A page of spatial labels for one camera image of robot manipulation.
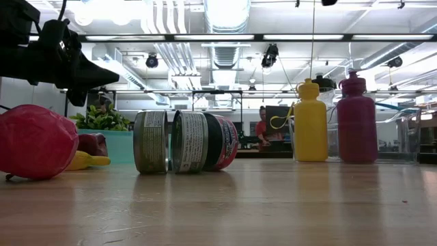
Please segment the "dark red apple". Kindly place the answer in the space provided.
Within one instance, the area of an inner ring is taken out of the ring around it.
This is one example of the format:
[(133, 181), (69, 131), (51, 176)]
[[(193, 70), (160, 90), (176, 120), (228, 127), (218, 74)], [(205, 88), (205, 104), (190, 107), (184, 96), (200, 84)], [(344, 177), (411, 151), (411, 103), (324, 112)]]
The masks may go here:
[(106, 138), (102, 133), (79, 135), (78, 150), (92, 156), (108, 156)]

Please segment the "person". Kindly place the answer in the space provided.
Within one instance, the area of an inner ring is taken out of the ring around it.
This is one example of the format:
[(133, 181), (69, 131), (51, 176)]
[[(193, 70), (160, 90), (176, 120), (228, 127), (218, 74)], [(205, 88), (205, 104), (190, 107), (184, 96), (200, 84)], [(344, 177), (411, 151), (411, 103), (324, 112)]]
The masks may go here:
[(255, 134), (259, 139), (259, 151), (263, 152), (270, 145), (270, 140), (274, 139), (274, 135), (269, 135), (266, 132), (266, 108), (261, 106), (259, 108), (259, 116), (261, 120), (255, 126)]
[(113, 101), (109, 97), (104, 95), (99, 95), (98, 102), (99, 102), (100, 110), (103, 113), (106, 113), (109, 110), (110, 105), (113, 104)]

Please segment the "black hanging spotlight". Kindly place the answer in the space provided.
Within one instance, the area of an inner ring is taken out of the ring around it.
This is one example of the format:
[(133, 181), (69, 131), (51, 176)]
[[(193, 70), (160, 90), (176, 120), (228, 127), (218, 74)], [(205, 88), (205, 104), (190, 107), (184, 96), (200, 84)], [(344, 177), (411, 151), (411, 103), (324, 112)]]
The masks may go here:
[(269, 44), (262, 59), (262, 68), (271, 68), (277, 60), (279, 50), (276, 44)]

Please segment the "translucent green plastic bin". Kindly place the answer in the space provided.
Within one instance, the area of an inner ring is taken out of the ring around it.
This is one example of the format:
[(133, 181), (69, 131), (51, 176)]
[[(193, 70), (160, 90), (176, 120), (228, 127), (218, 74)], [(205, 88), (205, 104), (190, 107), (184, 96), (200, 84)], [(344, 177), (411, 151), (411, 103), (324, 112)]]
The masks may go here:
[(133, 131), (80, 129), (79, 135), (102, 133), (106, 138), (108, 157), (114, 164), (134, 164)]

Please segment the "clear plastic bin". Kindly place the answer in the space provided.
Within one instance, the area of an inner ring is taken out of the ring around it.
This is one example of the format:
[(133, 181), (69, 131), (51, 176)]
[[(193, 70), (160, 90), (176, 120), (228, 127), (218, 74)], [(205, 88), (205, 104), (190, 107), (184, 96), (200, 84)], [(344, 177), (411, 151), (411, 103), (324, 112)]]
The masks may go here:
[[(376, 122), (377, 163), (417, 163), (420, 150), (422, 110), (398, 108), (392, 116)], [(328, 162), (340, 162), (337, 109), (327, 111)]]

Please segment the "yellow banana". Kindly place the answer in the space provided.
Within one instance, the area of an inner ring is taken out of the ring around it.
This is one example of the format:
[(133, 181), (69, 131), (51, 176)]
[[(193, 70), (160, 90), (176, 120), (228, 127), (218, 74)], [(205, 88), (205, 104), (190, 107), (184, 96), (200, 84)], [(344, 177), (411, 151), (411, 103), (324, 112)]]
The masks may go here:
[(107, 166), (110, 165), (110, 163), (111, 159), (107, 156), (92, 156), (78, 150), (69, 166), (67, 166), (66, 171), (83, 170), (91, 166)]

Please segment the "red labelled tin can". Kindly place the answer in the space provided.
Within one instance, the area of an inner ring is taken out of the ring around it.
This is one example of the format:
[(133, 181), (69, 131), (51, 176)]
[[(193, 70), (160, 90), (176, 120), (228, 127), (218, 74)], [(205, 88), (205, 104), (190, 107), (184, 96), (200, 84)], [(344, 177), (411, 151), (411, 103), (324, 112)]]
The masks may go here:
[(203, 171), (218, 172), (230, 166), (238, 151), (234, 123), (221, 115), (204, 113), (208, 123), (208, 151)]

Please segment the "yellow plastic bottle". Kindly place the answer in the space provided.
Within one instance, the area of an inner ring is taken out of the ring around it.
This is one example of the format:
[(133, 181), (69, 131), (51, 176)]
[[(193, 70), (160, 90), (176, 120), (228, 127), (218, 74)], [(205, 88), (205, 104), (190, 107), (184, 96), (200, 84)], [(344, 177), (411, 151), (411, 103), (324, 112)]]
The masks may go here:
[(300, 101), (285, 116), (274, 115), (267, 123), (273, 130), (283, 128), (287, 122), (293, 124), (289, 129), (296, 161), (324, 162), (328, 158), (327, 107), (318, 100), (320, 87), (307, 78), (296, 90)]

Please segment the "black monitor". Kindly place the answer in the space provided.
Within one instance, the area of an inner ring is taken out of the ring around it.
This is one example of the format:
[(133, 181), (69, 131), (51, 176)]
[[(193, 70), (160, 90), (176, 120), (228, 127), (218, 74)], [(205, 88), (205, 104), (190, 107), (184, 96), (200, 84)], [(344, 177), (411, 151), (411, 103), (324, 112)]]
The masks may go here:
[(266, 106), (266, 132), (270, 135), (281, 133), (289, 134), (289, 118), (291, 116), (288, 106)]

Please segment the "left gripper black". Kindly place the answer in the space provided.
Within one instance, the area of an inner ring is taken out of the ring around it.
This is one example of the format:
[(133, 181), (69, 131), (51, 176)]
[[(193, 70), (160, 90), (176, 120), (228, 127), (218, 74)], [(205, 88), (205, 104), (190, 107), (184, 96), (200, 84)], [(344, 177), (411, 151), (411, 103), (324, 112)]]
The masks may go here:
[(32, 42), (32, 47), (43, 52), (46, 73), (58, 88), (68, 88), (66, 96), (75, 107), (85, 105), (88, 90), (119, 81), (117, 73), (89, 61), (80, 42), (60, 41), (54, 46)]

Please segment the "clear bottle black cap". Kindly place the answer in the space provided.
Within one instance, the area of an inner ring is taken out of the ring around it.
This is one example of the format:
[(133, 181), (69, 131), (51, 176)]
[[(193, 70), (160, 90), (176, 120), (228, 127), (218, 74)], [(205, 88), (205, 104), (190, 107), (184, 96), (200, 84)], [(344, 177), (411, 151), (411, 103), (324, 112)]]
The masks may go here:
[(319, 86), (317, 100), (322, 101), (328, 108), (334, 107), (333, 99), (337, 84), (332, 79), (323, 77), (322, 73), (317, 73), (312, 82)]

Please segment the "small green potted plant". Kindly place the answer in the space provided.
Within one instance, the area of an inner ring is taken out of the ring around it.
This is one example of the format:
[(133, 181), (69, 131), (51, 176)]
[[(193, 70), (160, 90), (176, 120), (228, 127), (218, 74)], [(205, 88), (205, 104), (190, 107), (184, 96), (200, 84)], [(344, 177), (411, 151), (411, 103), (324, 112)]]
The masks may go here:
[(104, 109), (91, 105), (85, 115), (77, 113), (69, 117), (75, 121), (79, 129), (104, 130), (104, 131), (128, 131), (130, 120), (114, 109), (110, 104)]

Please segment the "purple plastic bottle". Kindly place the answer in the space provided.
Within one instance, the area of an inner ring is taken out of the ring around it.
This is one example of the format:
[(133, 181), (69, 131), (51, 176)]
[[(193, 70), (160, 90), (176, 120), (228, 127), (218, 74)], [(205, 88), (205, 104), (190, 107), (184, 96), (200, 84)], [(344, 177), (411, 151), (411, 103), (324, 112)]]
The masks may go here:
[(376, 105), (365, 92), (366, 80), (355, 71), (339, 83), (337, 103), (339, 156), (346, 163), (373, 163), (378, 158)]

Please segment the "silver tin can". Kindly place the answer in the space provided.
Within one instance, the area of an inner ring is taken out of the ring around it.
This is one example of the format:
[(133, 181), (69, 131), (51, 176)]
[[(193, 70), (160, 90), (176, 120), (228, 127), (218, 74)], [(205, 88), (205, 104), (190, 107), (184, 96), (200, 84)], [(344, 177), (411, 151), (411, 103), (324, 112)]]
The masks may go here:
[(168, 120), (166, 111), (140, 111), (135, 117), (133, 152), (140, 174), (168, 171)]
[(171, 164), (174, 173), (199, 173), (208, 151), (208, 123), (200, 112), (177, 111), (171, 130)]

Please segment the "bright red round fruit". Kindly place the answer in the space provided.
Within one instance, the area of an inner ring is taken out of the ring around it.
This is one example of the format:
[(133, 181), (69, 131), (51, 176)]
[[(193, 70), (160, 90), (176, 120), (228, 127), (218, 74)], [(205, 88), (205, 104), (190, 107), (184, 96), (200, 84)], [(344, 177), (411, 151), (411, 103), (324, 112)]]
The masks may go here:
[(48, 180), (71, 163), (79, 145), (75, 124), (38, 105), (19, 105), (0, 114), (0, 171)]

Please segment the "silver ventilation duct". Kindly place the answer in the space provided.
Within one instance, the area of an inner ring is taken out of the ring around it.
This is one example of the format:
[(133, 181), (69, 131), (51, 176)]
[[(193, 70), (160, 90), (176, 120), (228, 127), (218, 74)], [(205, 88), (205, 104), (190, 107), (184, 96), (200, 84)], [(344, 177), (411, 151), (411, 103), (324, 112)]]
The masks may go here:
[(203, 0), (208, 33), (245, 33), (251, 0)]

